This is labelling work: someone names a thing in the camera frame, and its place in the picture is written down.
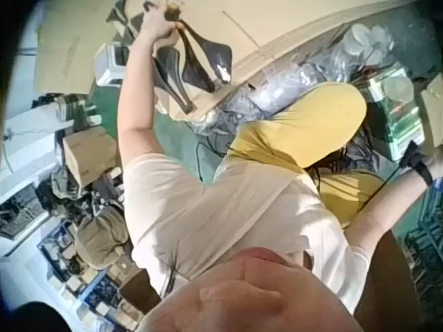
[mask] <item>pile of clutter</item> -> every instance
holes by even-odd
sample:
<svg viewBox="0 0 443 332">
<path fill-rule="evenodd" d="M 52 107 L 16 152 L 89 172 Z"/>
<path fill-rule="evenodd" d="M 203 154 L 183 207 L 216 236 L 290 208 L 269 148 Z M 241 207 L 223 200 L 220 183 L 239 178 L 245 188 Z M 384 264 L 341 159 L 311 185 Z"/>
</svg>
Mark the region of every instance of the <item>pile of clutter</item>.
<svg viewBox="0 0 443 332">
<path fill-rule="evenodd" d="M 241 86 L 201 121 L 190 125 L 200 135 L 235 134 L 242 123 L 272 117 L 317 84 L 349 82 L 363 67 L 381 68 L 394 63 L 390 53 L 394 45 L 386 29 L 354 24 L 340 42 L 303 63 L 297 62 L 295 53 L 285 70 L 276 72 L 272 65 L 264 69 L 266 78 L 258 88 Z"/>
</svg>

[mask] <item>wrist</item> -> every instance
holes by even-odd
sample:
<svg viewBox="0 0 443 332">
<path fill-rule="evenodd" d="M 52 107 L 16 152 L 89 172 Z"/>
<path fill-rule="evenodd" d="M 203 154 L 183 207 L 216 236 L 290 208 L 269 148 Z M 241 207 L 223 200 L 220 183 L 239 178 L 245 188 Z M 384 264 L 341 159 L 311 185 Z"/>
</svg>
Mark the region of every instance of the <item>wrist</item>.
<svg viewBox="0 0 443 332">
<path fill-rule="evenodd" d="M 155 41 L 156 38 L 154 36 L 142 30 L 134 43 L 132 43 L 132 48 L 137 50 L 152 50 L 154 48 Z"/>
</svg>

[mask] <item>white wall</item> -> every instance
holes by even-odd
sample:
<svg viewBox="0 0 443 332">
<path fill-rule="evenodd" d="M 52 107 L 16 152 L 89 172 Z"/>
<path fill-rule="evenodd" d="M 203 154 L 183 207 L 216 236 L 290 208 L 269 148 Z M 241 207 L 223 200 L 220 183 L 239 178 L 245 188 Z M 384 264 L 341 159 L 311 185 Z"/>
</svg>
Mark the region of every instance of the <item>white wall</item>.
<svg viewBox="0 0 443 332">
<path fill-rule="evenodd" d="M 37 28 L 44 14 L 44 1 L 40 1 L 29 17 L 18 48 L 37 47 Z M 41 94 L 34 92 L 34 72 L 36 57 L 16 56 L 6 96 L 6 118 L 11 118 L 30 109 L 34 99 Z"/>
</svg>

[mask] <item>person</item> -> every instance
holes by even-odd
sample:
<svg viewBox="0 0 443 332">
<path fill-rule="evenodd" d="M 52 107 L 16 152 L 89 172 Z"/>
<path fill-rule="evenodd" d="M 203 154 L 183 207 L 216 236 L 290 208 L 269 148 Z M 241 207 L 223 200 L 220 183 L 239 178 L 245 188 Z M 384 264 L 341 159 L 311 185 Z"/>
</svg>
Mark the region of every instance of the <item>person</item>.
<svg viewBox="0 0 443 332">
<path fill-rule="evenodd" d="M 365 117 L 353 86 L 328 84 L 243 125 L 214 182 L 200 183 L 164 155 L 153 131 L 147 59 L 181 28 L 165 11 L 145 14 L 118 104 L 132 257 L 158 292 L 172 290 L 140 331 L 361 331 L 352 314 L 377 242 L 425 191 L 424 179 L 409 170 L 367 202 L 379 178 L 332 174 L 319 192 L 304 168 L 340 149 Z M 426 160 L 433 178 L 443 176 L 442 150 Z"/>
</svg>

